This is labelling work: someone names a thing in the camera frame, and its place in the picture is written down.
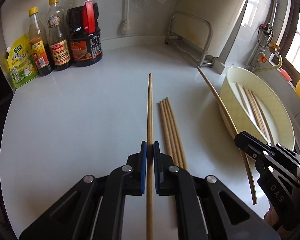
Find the soy sauce bottle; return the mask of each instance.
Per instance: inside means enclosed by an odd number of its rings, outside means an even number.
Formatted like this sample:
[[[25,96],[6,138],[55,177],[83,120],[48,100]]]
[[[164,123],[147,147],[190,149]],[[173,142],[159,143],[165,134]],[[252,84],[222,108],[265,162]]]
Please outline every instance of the soy sauce bottle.
[[[70,46],[78,67],[90,66],[102,58],[98,17],[95,0],[73,0],[67,11]]]
[[[42,25],[39,16],[38,8],[29,9],[30,26],[29,26],[29,43],[34,56],[39,75],[46,76],[53,70],[49,44],[47,40],[46,30]]]
[[[49,46],[56,70],[64,70],[72,64],[69,42],[64,28],[64,9],[59,6],[59,0],[49,0],[49,11],[46,20],[49,27]]]

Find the yellow-green package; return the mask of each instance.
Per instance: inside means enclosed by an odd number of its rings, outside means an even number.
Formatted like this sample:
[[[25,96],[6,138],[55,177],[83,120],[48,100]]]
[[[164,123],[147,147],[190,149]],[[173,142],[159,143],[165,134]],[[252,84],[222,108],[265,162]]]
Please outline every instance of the yellow-green package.
[[[21,87],[38,75],[26,35],[17,39],[9,52],[8,64],[16,88]]]

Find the metal screw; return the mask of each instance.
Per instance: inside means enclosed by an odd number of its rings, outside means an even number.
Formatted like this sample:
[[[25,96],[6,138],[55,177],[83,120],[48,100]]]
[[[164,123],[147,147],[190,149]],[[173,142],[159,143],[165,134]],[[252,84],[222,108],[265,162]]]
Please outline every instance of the metal screw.
[[[121,169],[125,172],[132,171],[132,167],[130,165],[124,165]]]
[[[208,176],[207,177],[207,181],[210,182],[210,183],[216,183],[217,182],[217,178],[215,176]]]
[[[178,166],[170,166],[169,167],[169,171],[171,171],[171,172],[178,172],[179,171],[179,167]]]
[[[85,176],[85,177],[83,178],[83,181],[84,181],[85,183],[91,183],[91,182],[93,182],[93,176],[87,175],[87,176]]]

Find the yellow hose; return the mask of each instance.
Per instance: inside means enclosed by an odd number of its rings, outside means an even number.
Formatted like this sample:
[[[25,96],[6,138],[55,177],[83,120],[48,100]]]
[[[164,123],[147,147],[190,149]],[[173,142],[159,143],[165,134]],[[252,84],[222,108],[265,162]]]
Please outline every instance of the yellow hose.
[[[273,69],[277,69],[277,68],[280,68],[282,67],[282,57],[280,54],[278,54],[278,59],[279,59],[279,64],[276,65],[276,66],[273,66],[273,67],[266,67],[266,68],[258,68],[254,71],[255,72],[261,72],[261,71],[267,71],[267,70],[273,70]]]

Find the chopstick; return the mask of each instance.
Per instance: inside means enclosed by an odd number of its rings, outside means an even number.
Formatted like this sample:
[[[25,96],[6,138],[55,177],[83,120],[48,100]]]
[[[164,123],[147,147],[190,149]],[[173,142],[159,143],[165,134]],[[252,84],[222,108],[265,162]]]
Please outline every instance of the chopstick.
[[[173,120],[173,117],[172,117],[172,114],[171,114],[171,109],[169,107],[169,104],[168,104],[167,100],[164,100],[163,103],[167,107],[168,117],[170,119],[170,125],[171,125],[171,130],[172,130],[172,134],[170,134],[170,136],[173,137],[173,141],[174,141],[174,144],[175,144],[176,159],[178,160],[179,166],[181,168],[183,168],[183,161],[182,161],[182,157],[181,157],[181,153],[180,153],[180,146],[179,146],[179,142],[178,142],[176,127],[175,127],[174,120]]]
[[[160,101],[160,109],[167,152],[172,157],[173,163],[176,166],[187,170],[186,158],[184,155],[180,133],[178,131],[177,123],[168,98]]]
[[[153,93],[152,74],[149,74],[148,85],[148,118],[147,118],[147,190],[146,190],[146,226],[147,240],[153,240]]]
[[[225,104],[223,103],[223,101],[220,98],[219,94],[217,93],[217,91],[215,90],[215,88],[210,83],[209,79],[206,77],[206,75],[203,73],[203,71],[200,69],[199,66],[197,66],[197,70],[199,71],[199,73],[203,77],[204,81],[206,82],[206,84],[210,88],[212,94],[214,95],[216,101],[218,102],[218,104],[221,108],[221,111],[224,113],[226,121],[227,121],[229,127],[231,128],[232,137],[234,138],[238,134],[238,131],[237,131],[237,128],[235,127],[235,125],[234,125],[234,122],[233,122],[233,120],[232,120]],[[245,154],[245,152],[241,149],[239,149],[239,150],[240,150],[240,153],[241,153],[241,156],[242,156],[242,159],[243,159],[243,163],[244,163],[244,167],[246,169],[248,180],[249,180],[250,191],[251,191],[251,196],[252,196],[252,203],[255,205],[257,203],[257,194],[256,194],[256,189],[254,187],[254,181],[253,181],[253,176],[252,176],[250,164],[248,162],[248,158],[247,158],[247,155]]]
[[[169,98],[167,98],[167,103],[168,103],[168,106],[169,106],[169,109],[170,109],[170,112],[171,112],[173,125],[174,125],[176,133],[177,133],[177,140],[178,140],[178,143],[179,143],[180,155],[181,155],[181,160],[182,160],[182,168],[185,169],[185,170],[188,170],[186,157],[185,157],[185,151],[183,150],[183,145],[182,145],[180,133],[179,133],[178,126],[177,126],[177,123],[176,123],[176,119],[174,118],[174,115],[173,115],[173,111],[172,111],[172,107],[171,107]]]
[[[171,141],[170,141],[170,136],[169,136],[169,131],[168,131],[167,118],[166,118],[166,114],[165,114],[164,108],[163,108],[163,101],[160,101],[160,111],[161,111],[161,117],[162,117],[162,123],[163,123],[164,137],[166,139],[165,141],[166,141],[166,146],[167,146],[167,152],[168,152],[168,155],[172,157]]]
[[[267,135],[266,135],[266,136],[267,136],[267,138],[270,138],[271,143],[274,144],[274,139],[273,139],[273,136],[272,136],[270,127],[269,127],[269,123],[268,123],[267,118],[266,118],[266,116],[265,116],[265,113],[263,112],[263,110],[262,110],[262,108],[261,108],[261,106],[260,106],[260,104],[259,104],[259,102],[258,102],[258,99],[257,99],[256,95],[253,93],[253,91],[251,91],[251,94],[252,94],[254,100],[256,101],[256,104],[257,104],[258,109],[259,109],[259,111],[260,111],[260,114],[261,114],[261,116],[262,116],[262,119],[263,119],[263,125],[265,125],[265,130],[266,130],[266,132],[267,132]]]
[[[171,123],[170,123],[170,118],[169,118],[169,115],[168,115],[168,109],[167,109],[167,105],[165,104],[165,101],[163,100],[162,101],[162,104],[163,104],[163,109],[164,109],[164,115],[165,115],[165,118],[167,119],[167,125],[168,125],[168,136],[169,136],[169,139],[170,139],[170,142],[171,142],[171,157],[173,159],[173,163],[176,165],[176,166],[179,166],[179,161],[178,161],[178,156],[177,156],[177,151],[176,151],[176,145],[175,145],[175,141],[174,141],[174,137],[173,137],[173,133],[172,133],[172,127],[171,127]]]
[[[254,115],[254,118],[257,122],[257,126],[260,128],[261,132],[266,136],[266,131],[264,129],[264,126],[263,126],[263,123],[261,121],[261,114],[260,114],[260,110],[258,109],[258,106],[251,94],[251,91],[246,89],[245,86],[242,86],[244,92],[246,93],[246,96],[248,98],[248,101],[249,101],[249,104],[252,108],[252,112],[253,112],[253,115]]]
[[[235,85],[236,85],[237,90],[238,90],[238,92],[239,92],[239,95],[240,95],[241,101],[242,101],[242,103],[243,103],[243,106],[244,106],[244,108],[248,111],[248,107],[247,107],[247,104],[246,104],[246,100],[244,100],[244,98],[243,98],[243,95],[242,95],[242,93],[241,93],[240,86],[238,85],[238,83],[236,83]]]

